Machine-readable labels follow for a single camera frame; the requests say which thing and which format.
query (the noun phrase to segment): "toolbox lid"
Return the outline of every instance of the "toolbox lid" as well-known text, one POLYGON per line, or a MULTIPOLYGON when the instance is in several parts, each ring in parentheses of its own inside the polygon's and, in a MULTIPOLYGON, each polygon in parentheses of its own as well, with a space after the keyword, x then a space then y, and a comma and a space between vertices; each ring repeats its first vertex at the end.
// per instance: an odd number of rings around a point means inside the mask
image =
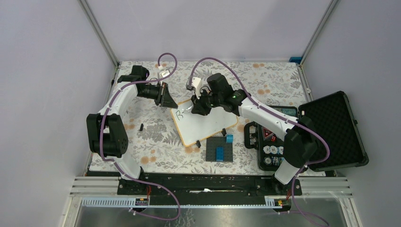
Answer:
MULTIPOLYGON (((343 91, 316 99, 298 107, 300 117, 312 119, 319 134, 329 145, 329 158, 309 165, 314 171, 328 171, 345 167, 365 166, 369 158, 365 152, 347 95, 343 91)), ((310 161, 324 158, 323 145, 314 153, 310 161)))

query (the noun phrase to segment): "blue object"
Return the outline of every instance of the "blue object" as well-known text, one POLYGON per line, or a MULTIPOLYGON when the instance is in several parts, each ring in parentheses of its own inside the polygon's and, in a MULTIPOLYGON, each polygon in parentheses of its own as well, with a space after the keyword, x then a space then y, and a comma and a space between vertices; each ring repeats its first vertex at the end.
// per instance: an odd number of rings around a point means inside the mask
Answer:
POLYGON ((216 162, 222 162, 224 160, 223 147, 216 147, 216 162))
POLYGON ((226 135, 226 143, 233 143, 234 136, 233 134, 226 135))
POLYGON ((301 64, 302 57, 290 57, 288 62, 301 64))

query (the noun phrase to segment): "orange edge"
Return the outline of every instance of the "orange edge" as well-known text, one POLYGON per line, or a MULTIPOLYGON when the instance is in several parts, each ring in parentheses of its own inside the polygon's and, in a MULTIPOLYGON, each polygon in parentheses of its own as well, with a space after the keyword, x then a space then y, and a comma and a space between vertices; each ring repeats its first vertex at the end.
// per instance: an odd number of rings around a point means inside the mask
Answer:
MULTIPOLYGON (((183 104, 183 103, 186 103, 186 102, 188 102, 188 101, 190 101, 190 99, 185 100, 185 101, 182 101, 182 102, 179 102, 178 105, 183 104)), ((184 140, 183 140, 183 137, 181 136, 180 129, 178 128, 177 123, 175 122, 175 118, 174 118, 174 115, 173 115, 173 109, 170 109, 170 113, 171 113, 171 116, 173 117, 173 121, 174 121, 175 127, 176 127, 177 130, 178 130, 178 134, 180 135, 181 142, 183 143, 184 147, 190 147, 190 146, 196 144, 196 142, 195 142, 195 143, 192 143, 192 144, 190 144, 190 145, 184 144, 184 140)), ((236 122, 235 124, 231 125, 231 126, 228 126, 226 129, 231 128, 231 127, 234 127, 234 126, 236 126, 236 125, 238 124, 238 116, 236 116, 236 118, 237 118, 237 122, 236 122)), ((213 133, 213 134, 211 134, 211 135, 209 135, 209 136, 207 136, 207 137, 205 137, 205 138, 203 138, 203 139, 200 139, 199 141, 202 141, 202 140, 205 140, 205 139, 207 139, 207 138, 209 138, 209 137, 212 137, 212 136, 216 135, 217 133, 220 133, 221 131, 218 131, 218 132, 216 132, 216 133, 213 133)))

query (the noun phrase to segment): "whiteboard with orange border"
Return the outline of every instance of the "whiteboard with orange border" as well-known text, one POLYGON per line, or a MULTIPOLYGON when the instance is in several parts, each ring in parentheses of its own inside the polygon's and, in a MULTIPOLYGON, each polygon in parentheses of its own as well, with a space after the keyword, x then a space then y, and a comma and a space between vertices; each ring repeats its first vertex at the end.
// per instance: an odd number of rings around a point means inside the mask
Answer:
POLYGON ((238 117, 233 113, 226 112, 222 107, 212 108, 207 116, 185 112, 191 105, 192 102, 187 100, 180 102, 177 109, 170 110, 181 141, 186 147, 238 123, 238 117))

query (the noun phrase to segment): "white wall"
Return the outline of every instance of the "white wall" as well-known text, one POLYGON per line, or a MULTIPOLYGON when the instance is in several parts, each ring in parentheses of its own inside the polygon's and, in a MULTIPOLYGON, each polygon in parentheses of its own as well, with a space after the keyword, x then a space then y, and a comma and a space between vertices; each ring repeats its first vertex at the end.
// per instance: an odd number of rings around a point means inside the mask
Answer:
POLYGON ((76 0, 0 1, 0 226, 54 227, 113 66, 76 0))
POLYGON ((364 227, 399 226, 401 1, 341 1, 305 61, 314 98, 343 90, 370 162, 347 176, 364 227))
POLYGON ((301 56, 330 0, 89 0, 120 61, 301 56))

